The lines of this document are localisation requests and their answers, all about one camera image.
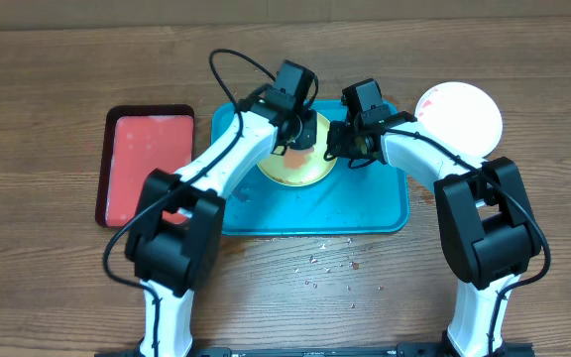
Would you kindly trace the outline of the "yellow-green plate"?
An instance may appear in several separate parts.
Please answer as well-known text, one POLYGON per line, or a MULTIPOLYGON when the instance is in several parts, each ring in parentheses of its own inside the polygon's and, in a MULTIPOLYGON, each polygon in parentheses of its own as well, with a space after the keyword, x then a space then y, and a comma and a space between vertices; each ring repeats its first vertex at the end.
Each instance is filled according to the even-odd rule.
POLYGON ((306 186, 324 179, 337 162, 336 159, 324 159, 329 128, 329 120, 318 113, 316 143, 305 150, 288 149, 283 156, 270 154, 258 163, 260 171, 286 186, 306 186))

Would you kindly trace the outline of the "white plate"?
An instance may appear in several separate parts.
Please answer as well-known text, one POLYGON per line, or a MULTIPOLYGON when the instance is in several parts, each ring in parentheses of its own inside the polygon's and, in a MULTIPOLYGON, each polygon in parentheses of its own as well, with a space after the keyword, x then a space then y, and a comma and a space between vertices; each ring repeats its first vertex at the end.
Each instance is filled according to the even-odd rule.
POLYGON ((475 157, 487 157, 500 143, 502 113, 493 98, 470 83, 448 81, 429 88, 414 114, 445 144, 475 157))

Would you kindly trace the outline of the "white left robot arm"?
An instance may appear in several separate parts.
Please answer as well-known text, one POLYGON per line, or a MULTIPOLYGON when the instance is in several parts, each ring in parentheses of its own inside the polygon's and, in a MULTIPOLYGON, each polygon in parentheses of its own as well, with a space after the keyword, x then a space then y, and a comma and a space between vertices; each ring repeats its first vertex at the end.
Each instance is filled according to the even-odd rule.
POLYGON ((152 171, 136 214, 123 228, 125 256, 146 302, 138 356, 186 356, 193 344, 194 294, 207 280, 219 248, 227 197, 278 147, 309 148, 317 114, 260 101, 233 116, 228 128, 196 160, 170 174, 152 171))

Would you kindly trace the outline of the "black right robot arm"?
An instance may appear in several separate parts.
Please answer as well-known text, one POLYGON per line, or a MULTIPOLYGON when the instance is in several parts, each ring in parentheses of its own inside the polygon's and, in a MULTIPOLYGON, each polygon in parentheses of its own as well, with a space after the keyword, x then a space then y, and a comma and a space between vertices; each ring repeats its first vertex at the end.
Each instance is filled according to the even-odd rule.
POLYGON ((514 289, 543 278, 551 264, 520 173, 508 158, 487 161, 437 139, 419 122, 395 127, 333 122, 328 159, 379 161, 404 171, 434 195, 441 249, 458 279, 454 315, 436 356, 531 356, 501 329, 514 289))

